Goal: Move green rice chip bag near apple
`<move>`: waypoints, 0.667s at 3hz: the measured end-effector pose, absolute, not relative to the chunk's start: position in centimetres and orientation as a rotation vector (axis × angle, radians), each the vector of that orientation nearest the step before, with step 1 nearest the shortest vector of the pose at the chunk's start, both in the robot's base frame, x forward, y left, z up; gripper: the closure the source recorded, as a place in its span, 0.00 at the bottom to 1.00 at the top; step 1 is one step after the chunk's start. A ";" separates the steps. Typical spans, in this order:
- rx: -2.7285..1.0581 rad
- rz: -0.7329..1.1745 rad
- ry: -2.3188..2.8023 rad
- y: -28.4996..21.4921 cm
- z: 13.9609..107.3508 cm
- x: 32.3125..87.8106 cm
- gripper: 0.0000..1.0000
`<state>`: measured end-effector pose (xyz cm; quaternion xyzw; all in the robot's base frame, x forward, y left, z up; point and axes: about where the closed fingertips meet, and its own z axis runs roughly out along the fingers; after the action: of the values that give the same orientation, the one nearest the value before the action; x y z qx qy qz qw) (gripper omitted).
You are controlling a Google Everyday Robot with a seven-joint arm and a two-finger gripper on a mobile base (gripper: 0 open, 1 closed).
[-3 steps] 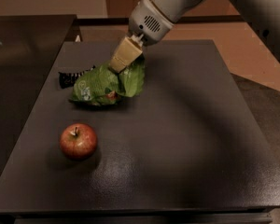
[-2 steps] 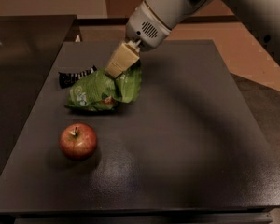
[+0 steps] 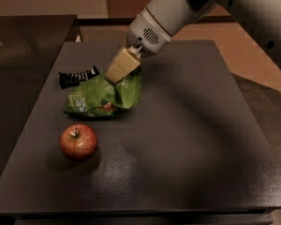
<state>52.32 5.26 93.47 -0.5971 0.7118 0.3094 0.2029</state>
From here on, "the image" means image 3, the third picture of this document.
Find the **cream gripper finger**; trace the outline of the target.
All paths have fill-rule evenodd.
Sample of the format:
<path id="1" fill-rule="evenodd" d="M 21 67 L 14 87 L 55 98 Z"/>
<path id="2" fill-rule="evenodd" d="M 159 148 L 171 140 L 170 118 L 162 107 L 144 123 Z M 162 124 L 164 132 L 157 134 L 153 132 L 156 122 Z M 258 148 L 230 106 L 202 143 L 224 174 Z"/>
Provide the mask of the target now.
<path id="1" fill-rule="evenodd" d="M 111 60 L 105 73 L 105 79 L 118 83 L 141 64 L 141 54 L 132 47 L 123 47 Z"/>

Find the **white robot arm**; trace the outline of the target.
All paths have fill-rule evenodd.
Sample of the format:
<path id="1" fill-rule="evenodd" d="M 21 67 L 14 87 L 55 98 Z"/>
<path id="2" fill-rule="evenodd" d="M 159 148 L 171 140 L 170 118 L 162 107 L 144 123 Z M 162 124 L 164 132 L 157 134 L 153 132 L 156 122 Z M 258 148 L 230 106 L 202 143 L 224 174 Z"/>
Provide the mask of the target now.
<path id="1" fill-rule="evenodd" d="M 281 0 L 151 0 L 130 24 L 105 78 L 118 83 L 159 53 L 183 27 L 220 6 L 281 70 Z"/>

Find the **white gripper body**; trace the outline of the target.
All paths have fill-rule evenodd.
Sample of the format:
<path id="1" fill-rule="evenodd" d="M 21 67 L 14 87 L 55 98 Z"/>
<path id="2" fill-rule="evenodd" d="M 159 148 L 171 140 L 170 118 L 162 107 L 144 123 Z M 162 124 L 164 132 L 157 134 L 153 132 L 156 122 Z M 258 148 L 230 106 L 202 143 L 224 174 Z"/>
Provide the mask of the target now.
<path id="1" fill-rule="evenodd" d="M 171 36 L 158 24 L 147 8 L 130 24 L 126 35 L 127 47 L 132 47 L 142 57 L 158 54 L 170 41 Z"/>

